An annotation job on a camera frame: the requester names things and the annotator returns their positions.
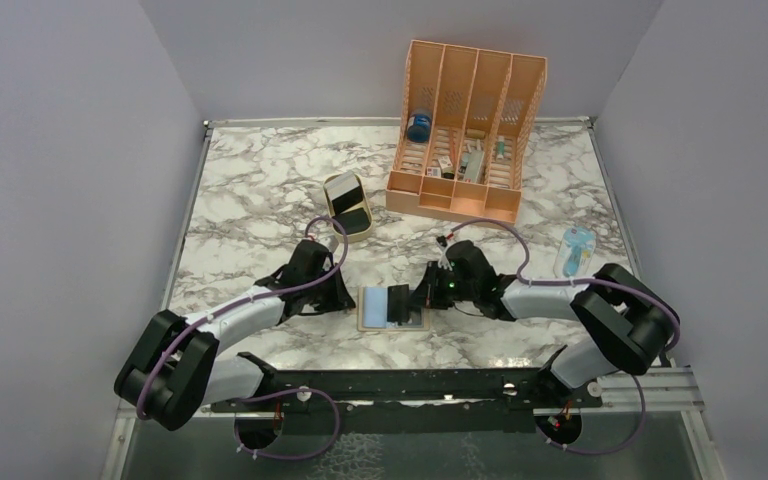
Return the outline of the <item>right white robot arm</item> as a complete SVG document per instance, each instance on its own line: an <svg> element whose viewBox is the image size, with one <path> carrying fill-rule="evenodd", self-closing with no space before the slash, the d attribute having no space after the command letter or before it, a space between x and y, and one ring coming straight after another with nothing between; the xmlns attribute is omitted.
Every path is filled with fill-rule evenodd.
<svg viewBox="0 0 768 480"><path fill-rule="evenodd" d="M676 312L624 267L608 263L591 277L522 279L495 271L465 240L430 261L409 290L407 308L447 310L467 302L486 318L514 322L546 318L579 322L587 336L555 352L538 373L537 393L560 407L577 388L615 372L643 375L680 337Z"/></svg>

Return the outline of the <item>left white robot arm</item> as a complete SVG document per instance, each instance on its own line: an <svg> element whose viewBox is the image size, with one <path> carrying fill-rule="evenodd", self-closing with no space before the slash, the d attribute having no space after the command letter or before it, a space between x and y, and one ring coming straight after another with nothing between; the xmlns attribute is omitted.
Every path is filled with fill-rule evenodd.
<svg viewBox="0 0 768 480"><path fill-rule="evenodd" d="M139 419L169 431L203 405L225 398L237 397L254 411L266 408L273 382L250 363L220 368L218 355L307 306L318 313L353 308L341 274L344 261L327 246L303 239L286 264L232 300L185 316L169 309L154 314L114 381L115 394Z"/></svg>

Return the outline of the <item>beige leather card holder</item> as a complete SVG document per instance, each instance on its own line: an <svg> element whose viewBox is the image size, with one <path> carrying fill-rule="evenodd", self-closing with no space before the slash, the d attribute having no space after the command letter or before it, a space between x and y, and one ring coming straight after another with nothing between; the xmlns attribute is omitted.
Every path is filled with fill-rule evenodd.
<svg viewBox="0 0 768 480"><path fill-rule="evenodd" d="M411 302L408 284L361 287L357 302L357 329L361 332L428 331L428 311Z"/></svg>

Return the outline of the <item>black credit card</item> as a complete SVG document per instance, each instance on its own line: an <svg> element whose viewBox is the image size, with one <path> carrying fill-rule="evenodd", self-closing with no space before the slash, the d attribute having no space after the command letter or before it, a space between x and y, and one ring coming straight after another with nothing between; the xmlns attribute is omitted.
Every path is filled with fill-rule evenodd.
<svg viewBox="0 0 768 480"><path fill-rule="evenodd" d="M424 310L421 308L410 308L408 311L407 328L421 329L424 327Z"/></svg>

